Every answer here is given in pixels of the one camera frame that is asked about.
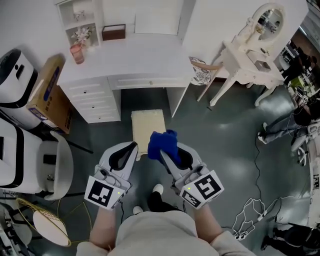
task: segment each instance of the blue cloth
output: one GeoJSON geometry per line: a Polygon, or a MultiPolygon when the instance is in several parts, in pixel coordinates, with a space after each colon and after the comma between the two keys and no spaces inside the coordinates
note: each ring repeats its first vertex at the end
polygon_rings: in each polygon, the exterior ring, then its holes
{"type": "Polygon", "coordinates": [[[176,164],[181,164],[178,156],[177,132],[174,130],[166,130],[164,133],[154,131],[150,136],[148,144],[148,158],[158,160],[162,163],[160,150],[166,152],[176,164]]]}

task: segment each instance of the wooden box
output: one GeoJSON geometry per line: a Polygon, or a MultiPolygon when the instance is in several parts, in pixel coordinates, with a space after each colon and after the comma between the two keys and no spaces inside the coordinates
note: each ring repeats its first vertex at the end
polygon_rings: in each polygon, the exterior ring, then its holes
{"type": "Polygon", "coordinates": [[[116,40],[126,38],[126,24],[104,26],[102,29],[102,40],[116,40]]]}

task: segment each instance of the round white cushion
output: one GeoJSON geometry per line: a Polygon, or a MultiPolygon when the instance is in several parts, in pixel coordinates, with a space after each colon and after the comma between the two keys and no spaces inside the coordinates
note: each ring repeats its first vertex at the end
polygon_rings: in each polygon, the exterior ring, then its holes
{"type": "MultiPolygon", "coordinates": [[[[189,57],[190,61],[206,64],[204,61],[199,60],[194,57],[189,57]]],[[[207,85],[211,80],[210,70],[206,70],[195,65],[192,65],[194,70],[194,77],[191,80],[191,84],[195,86],[204,86],[207,85]]]]}

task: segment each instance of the white robot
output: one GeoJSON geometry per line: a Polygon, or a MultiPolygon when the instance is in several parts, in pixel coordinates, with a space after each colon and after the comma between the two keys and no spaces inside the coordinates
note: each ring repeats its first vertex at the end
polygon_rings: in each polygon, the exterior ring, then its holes
{"type": "MultiPolygon", "coordinates": [[[[162,150],[162,163],[172,175],[172,188],[194,208],[199,209],[216,198],[224,187],[215,171],[209,171],[198,153],[189,146],[178,143],[181,163],[162,150]]],[[[136,142],[124,142],[108,148],[90,176],[84,198],[99,207],[111,210],[121,201],[131,187],[128,182],[138,154],[136,142]]]]}

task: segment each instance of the vanity table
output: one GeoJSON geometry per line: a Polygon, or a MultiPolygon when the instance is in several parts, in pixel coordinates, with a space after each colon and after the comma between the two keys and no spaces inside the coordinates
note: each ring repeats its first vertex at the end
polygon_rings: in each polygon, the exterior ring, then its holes
{"type": "Polygon", "coordinates": [[[84,58],[67,58],[58,85],[88,123],[120,121],[121,90],[136,88],[166,88],[173,117],[194,75],[176,35],[128,33],[84,58]]]}
{"type": "Polygon", "coordinates": [[[253,84],[266,86],[268,90],[255,101],[256,107],[278,85],[283,84],[284,78],[268,52],[273,50],[274,43],[279,40],[286,21],[282,5],[267,3],[248,18],[246,26],[234,37],[232,42],[223,42],[225,48],[214,64],[222,63],[229,72],[229,77],[210,101],[210,106],[214,106],[236,81],[240,84],[249,83],[247,88],[253,84]],[[269,31],[270,24],[277,24],[275,25],[277,27],[273,31],[269,31]]]}

